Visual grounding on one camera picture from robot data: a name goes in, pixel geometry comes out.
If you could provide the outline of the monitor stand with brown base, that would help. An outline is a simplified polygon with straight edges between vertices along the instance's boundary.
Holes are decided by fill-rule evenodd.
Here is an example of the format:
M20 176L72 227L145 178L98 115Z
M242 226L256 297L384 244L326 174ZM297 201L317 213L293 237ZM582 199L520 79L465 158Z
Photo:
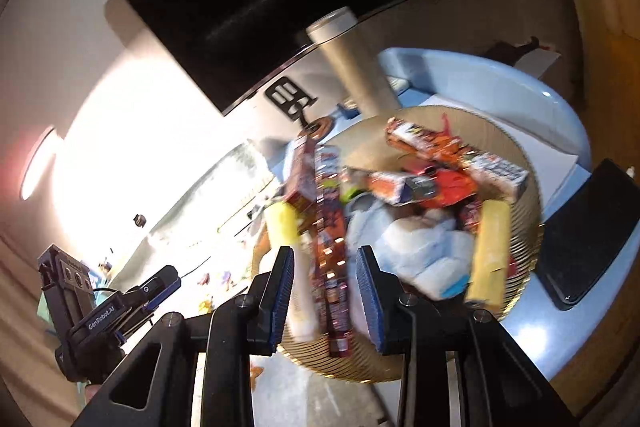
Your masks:
M320 142L334 129L335 119L330 115L314 120L307 117L305 109L313 106L318 98L311 96L291 78L283 76L271 83L265 90L265 97L290 121L299 124L299 135L308 135Z

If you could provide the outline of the grey thermos bottle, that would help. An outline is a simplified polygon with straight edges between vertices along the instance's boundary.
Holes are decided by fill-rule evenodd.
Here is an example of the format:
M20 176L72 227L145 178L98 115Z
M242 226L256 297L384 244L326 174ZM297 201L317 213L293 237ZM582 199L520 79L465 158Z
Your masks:
M400 109L397 95L349 8L322 16L306 28L306 34L330 63L363 118Z

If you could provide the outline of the red orange snack bag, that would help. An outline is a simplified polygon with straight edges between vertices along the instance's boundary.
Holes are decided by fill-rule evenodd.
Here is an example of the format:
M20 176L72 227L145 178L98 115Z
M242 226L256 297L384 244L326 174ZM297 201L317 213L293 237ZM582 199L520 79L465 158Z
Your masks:
M476 182L462 171L439 168L431 173L430 179L435 185L435 195L421 202L424 208L447 208L477 195Z

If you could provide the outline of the light blue plush toy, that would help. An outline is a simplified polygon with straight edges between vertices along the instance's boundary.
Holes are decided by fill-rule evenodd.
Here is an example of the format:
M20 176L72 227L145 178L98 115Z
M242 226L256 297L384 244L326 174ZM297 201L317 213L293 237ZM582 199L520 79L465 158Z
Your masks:
M369 246L381 270L397 275L433 300L460 295L469 284L475 237L457 228L444 210L411 216L370 194L349 202L346 251L356 263L357 251Z

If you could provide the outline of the round gold woven basket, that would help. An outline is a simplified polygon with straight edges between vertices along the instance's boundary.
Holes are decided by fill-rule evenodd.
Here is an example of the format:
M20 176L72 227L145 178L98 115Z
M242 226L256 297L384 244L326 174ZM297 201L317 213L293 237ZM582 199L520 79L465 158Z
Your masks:
M300 132L290 170L265 208L254 254L295 253L282 352L314 373L382 383L390 338L367 322L356 267L369 246L414 295L460 299L495 319L508 314L532 273L541 201L523 147L488 118L442 104L366 119L321 143Z

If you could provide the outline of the yellow sponge roll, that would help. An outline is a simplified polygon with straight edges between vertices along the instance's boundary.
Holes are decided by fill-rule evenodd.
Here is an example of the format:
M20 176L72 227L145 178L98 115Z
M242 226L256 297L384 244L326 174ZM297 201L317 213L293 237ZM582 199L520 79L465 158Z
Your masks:
M510 205L487 199L480 207L470 283L465 301L497 315L506 292L511 238Z

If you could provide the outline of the orange small carton box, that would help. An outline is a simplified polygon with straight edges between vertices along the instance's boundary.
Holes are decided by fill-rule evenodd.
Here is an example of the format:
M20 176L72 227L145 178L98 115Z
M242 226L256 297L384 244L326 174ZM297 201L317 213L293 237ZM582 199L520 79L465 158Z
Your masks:
M390 171L375 171L368 176L368 189L392 206L425 202L437 196L436 183L428 176Z

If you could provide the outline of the black phone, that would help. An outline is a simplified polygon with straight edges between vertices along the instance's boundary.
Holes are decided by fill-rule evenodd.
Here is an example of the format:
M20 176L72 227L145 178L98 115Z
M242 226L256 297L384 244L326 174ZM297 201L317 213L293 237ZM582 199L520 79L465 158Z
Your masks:
M639 221L639 187L611 159L544 222L537 277L554 305L572 309L597 284Z

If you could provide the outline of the long red snack box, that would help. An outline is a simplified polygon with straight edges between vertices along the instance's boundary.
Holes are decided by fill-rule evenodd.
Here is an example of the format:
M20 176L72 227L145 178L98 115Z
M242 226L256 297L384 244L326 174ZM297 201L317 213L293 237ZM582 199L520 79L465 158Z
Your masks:
M349 313L346 220L341 202L340 150L320 145L314 153L317 187L317 219L314 224L314 257L320 324L326 332L330 358L352 353L352 321Z

